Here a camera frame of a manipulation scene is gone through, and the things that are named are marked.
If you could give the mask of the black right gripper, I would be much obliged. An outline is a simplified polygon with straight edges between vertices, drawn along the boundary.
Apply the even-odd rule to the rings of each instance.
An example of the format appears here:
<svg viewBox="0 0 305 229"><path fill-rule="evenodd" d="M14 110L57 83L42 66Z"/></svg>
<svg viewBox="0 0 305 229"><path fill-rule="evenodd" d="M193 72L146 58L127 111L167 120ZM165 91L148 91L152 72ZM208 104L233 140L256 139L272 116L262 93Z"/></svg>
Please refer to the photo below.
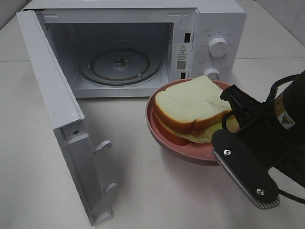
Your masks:
<svg viewBox="0 0 305 229"><path fill-rule="evenodd" d="M304 178L304 102L260 103L235 84L224 89L220 99L236 112L239 137L264 166L290 178Z"/></svg>

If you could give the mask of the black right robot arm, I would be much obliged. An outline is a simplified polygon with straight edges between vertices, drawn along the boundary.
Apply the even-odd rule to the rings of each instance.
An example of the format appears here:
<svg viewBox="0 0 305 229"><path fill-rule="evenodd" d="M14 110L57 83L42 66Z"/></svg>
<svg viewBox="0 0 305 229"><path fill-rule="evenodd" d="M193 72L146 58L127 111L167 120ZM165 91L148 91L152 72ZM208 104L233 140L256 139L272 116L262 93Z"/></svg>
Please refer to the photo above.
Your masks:
<svg viewBox="0 0 305 229"><path fill-rule="evenodd" d="M222 127L235 117L240 126L237 136L264 166L275 167L299 182L305 180L305 74L276 81L265 102L259 102L236 85L223 90L220 99L231 111Z"/></svg>

